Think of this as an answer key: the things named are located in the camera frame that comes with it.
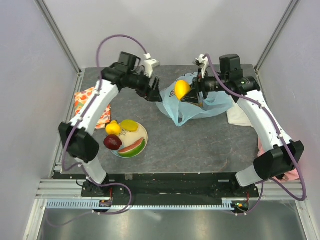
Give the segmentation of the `fake watermelon slice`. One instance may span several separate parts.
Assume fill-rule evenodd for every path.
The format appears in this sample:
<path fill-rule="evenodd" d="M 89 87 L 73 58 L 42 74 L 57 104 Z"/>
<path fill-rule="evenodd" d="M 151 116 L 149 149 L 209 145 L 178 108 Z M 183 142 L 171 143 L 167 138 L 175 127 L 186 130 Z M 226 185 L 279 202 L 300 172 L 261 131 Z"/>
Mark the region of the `fake watermelon slice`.
<path fill-rule="evenodd" d="M 146 140 L 141 137 L 139 140 L 134 142 L 132 145 L 127 146 L 121 150 L 118 150 L 117 153 L 120 157 L 123 158 L 132 158 L 140 154 L 146 146 Z"/>

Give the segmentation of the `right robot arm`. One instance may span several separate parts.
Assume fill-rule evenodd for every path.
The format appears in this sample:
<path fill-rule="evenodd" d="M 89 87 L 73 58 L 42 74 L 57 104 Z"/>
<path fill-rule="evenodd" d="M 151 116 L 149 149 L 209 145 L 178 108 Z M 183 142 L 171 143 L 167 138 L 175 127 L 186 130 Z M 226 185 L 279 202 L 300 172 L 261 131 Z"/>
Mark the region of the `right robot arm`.
<path fill-rule="evenodd" d="M 271 113 L 261 88 L 253 76 L 244 76 L 237 54 L 219 58 L 220 73 L 208 74 L 213 67 L 208 54 L 195 59 L 197 76 L 192 80 L 188 93 L 178 97 L 189 103 L 199 103 L 200 96 L 207 98 L 211 92 L 225 92 L 243 110 L 255 129 L 264 153 L 250 167 L 236 173 L 229 191 L 235 197 L 242 196 L 247 186 L 282 177 L 294 170 L 305 150 L 303 143 L 294 141 L 279 125 Z"/>

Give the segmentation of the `yellow fake lemon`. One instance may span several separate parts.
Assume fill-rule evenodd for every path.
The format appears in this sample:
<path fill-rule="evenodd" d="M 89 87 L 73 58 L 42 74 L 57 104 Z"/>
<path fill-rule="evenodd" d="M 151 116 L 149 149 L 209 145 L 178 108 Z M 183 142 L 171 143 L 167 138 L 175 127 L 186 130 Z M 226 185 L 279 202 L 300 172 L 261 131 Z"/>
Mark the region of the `yellow fake lemon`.
<path fill-rule="evenodd" d="M 174 86 L 174 94 L 181 101 L 190 91 L 191 86 L 185 80 L 178 80 Z"/>
<path fill-rule="evenodd" d="M 121 126 L 118 124 L 116 120 L 112 120 L 106 127 L 105 131 L 108 135 L 120 135 L 122 132 Z"/>

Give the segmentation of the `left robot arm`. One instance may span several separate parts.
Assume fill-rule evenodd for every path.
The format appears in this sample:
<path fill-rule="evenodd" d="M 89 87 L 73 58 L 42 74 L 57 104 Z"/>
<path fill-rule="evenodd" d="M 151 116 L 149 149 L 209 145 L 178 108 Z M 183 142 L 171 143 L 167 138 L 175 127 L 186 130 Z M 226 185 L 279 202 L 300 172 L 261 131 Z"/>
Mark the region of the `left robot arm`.
<path fill-rule="evenodd" d="M 86 178 L 93 183 L 92 191 L 99 197 L 106 196 L 110 185 L 105 180 L 107 173 L 98 159 L 99 144 L 93 138 L 96 125 L 106 107 L 122 89 L 134 90 L 148 102 L 162 102 L 159 79 L 150 83 L 154 68 L 159 61 L 145 54 L 142 71 L 136 64 L 141 59 L 133 54 L 121 52 L 117 62 L 100 72 L 101 79 L 96 83 L 92 95 L 80 112 L 68 123 L 62 122 L 58 127 L 63 155 L 69 154 L 76 160 L 75 167 L 81 167 Z"/>

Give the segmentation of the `light blue plastic bag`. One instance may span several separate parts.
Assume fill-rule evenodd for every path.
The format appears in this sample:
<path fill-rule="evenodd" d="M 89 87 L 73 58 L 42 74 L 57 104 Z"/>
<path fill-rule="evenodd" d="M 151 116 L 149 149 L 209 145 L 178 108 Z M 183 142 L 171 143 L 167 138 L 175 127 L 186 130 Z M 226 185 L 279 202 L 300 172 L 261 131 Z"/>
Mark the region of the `light blue plastic bag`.
<path fill-rule="evenodd" d="M 165 116 L 170 118 L 177 127 L 189 120 L 204 119 L 218 116 L 233 107 L 233 100 L 225 92 L 210 92 L 201 106 L 179 101 L 174 93 L 175 84 L 160 92 L 162 102 L 156 106 Z"/>

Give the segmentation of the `yellow fake mango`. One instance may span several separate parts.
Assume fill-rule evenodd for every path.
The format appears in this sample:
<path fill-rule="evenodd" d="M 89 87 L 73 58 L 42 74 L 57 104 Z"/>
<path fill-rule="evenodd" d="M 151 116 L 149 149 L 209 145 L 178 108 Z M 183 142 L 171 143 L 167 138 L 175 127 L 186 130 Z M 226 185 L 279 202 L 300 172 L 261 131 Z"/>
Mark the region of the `yellow fake mango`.
<path fill-rule="evenodd" d="M 125 119 L 120 123 L 120 126 L 123 130 L 128 132 L 136 132 L 139 128 L 139 124 L 131 119 Z"/>

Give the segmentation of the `red fake apple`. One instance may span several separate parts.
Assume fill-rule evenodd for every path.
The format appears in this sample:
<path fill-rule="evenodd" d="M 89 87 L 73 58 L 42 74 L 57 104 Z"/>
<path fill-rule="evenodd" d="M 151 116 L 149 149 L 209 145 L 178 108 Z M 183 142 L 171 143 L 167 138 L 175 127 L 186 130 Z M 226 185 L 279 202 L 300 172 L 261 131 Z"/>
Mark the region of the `red fake apple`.
<path fill-rule="evenodd" d="M 115 134 L 108 135 L 104 139 L 103 144 L 107 149 L 113 150 L 113 151 L 119 150 L 120 147 L 123 145 L 121 139 Z"/>

